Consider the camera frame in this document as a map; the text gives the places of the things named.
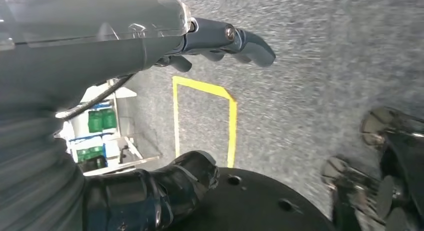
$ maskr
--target yellow tape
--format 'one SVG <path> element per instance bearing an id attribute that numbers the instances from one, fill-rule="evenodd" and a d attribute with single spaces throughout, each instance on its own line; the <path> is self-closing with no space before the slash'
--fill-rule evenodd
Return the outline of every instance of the yellow tape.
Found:
<path id="1" fill-rule="evenodd" d="M 175 133 L 175 156 L 180 156 L 180 127 L 178 121 L 178 85 L 190 87 L 192 89 L 200 90 L 209 94 L 217 95 L 228 99 L 229 101 L 229 125 L 228 125 L 228 153 L 227 153 L 227 167 L 233 168 L 236 159 L 236 134 L 237 134 L 237 102 L 221 86 L 195 81 L 185 77 L 172 77 L 172 90 L 173 90 L 173 121 Z"/>

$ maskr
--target carpeted floor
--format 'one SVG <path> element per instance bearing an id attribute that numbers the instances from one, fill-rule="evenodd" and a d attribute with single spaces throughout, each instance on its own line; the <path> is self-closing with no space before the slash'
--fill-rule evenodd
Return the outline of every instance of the carpeted floor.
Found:
<path id="1" fill-rule="evenodd" d="M 319 170 L 331 155 L 376 163 L 358 128 L 381 105 L 424 116 L 424 0 L 183 0 L 194 17 L 230 22 L 275 50 L 269 68 L 231 57 L 189 57 L 192 71 L 152 68 L 128 87 L 141 150 L 174 157 L 172 76 L 222 86 L 238 102 L 235 166 L 271 176 L 327 213 Z M 228 102 L 179 90 L 181 151 L 203 149 L 225 166 Z"/>

